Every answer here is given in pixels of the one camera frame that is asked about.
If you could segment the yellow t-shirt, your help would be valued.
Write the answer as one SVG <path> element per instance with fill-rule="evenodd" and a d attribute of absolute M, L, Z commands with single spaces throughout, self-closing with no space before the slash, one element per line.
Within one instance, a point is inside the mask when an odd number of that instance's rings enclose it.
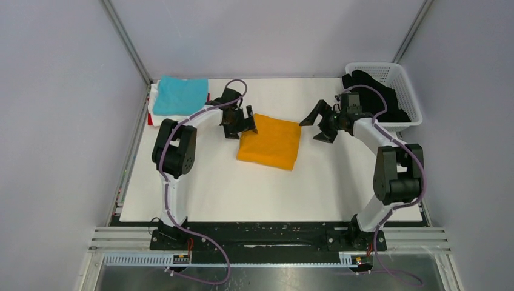
<path fill-rule="evenodd" d="M 256 114 L 254 119 L 258 132 L 242 133 L 236 159 L 293 170 L 301 140 L 299 124 L 261 114 Z"/>

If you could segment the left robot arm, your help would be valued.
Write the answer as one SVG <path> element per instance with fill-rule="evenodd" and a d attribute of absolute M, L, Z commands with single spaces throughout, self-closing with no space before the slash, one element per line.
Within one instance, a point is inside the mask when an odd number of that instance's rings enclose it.
<path fill-rule="evenodd" d="M 173 249 L 183 248 L 188 241 L 186 230 L 178 227 L 187 221 L 187 174 L 196 158 L 198 136 L 222 127 L 224 138 L 240 139 L 242 133 L 258 133 L 250 105 L 242 109 L 243 93 L 226 87 L 222 95 L 210 100 L 197 113 L 182 121 L 165 119 L 152 151 L 152 161 L 161 177 L 163 207 L 159 228 L 165 231 L 165 242 Z"/>

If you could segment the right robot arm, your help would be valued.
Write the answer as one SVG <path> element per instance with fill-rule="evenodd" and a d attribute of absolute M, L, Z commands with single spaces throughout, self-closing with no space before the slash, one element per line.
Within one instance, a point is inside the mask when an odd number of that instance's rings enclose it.
<path fill-rule="evenodd" d="M 299 125 L 312 126 L 320 117 L 320 133 L 315 140 L 333 143 L 338 132 L 345 131 L 375 154 L 374 196 L 352 218 L 345 232 L 350 246 L 362 250 L 378 238 L 380 228 L 393 212 L 421 200 L 426 180 L 423 151 L 420 145 L 406 144 L 379 125 L 375 116 L 364 111 L 359 93 L 344 92 L 336 100 L 338 104 L 330 106 L 320 99 Z"/>

